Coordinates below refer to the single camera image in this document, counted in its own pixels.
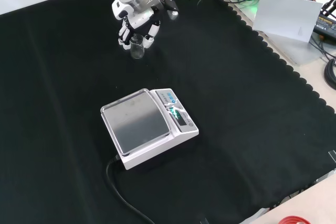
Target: white robot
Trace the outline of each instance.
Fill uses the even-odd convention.
[[[157,13],[166,8],[170,18],[178,15],[178,9],[173,0],[115,0],[112,4],[114,16],[123,20],[119,31],[119,44],[125,50],[130,49],[130,39],[134,34],[144,36],[144,48],[149,48],[160,28]]]

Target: black device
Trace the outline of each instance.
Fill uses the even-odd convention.
[[[336,41],[336,20],[320,14],[316,20],[314,32],[322,35],[326,39]]]

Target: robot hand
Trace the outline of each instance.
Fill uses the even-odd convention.
[[[133,35],[141,34],[143,36],[143,47],[149,48],[153,44],[154,37],[160,29],[160,21],[152,18],[154,11],[148,9],[133,17],[129,16],[126,16],[122,21],[122,27],[119,31],[119,44],[125,50],[128,50],[131,48],[130,39]]]

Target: electronic device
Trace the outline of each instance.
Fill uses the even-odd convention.
[[[171,89],[142,89],[103,106],[101,116],[126,169],[199,133]]]
[[[316,20],[314,32],[322,35],[326,39],[336,40],[336,20],[320,14]]]

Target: red object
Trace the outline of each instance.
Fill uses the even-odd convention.
[[[297,224],[298,222],[302,222],[303,224],[310,224],[309,221],[298,216],[285,217],[279,222],[279,224]]]

